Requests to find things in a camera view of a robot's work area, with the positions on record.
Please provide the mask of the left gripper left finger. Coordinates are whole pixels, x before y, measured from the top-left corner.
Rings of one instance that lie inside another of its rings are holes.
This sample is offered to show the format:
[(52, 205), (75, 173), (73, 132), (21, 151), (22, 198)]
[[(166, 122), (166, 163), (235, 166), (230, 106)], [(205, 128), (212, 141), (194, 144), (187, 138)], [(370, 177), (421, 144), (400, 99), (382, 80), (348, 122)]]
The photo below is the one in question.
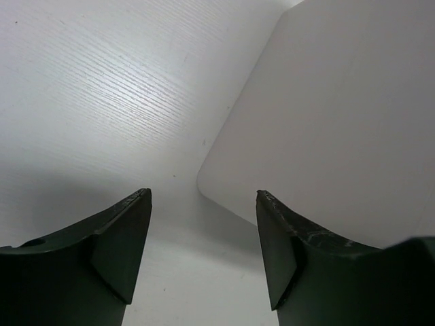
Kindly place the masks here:
[(1, 324), (121, 325), (151, 212), (151, 191), (139, 189), (59, 231), (2, 247)]

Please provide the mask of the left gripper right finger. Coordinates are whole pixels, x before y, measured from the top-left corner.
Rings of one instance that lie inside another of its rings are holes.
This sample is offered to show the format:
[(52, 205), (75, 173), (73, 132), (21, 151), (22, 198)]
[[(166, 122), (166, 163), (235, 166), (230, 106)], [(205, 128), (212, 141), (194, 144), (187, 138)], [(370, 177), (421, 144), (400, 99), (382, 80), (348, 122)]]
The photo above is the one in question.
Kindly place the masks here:
[(256, 217), (280, 325), (434, 324), (433, 237), (377, 249), (327, 230), (264, 190)]

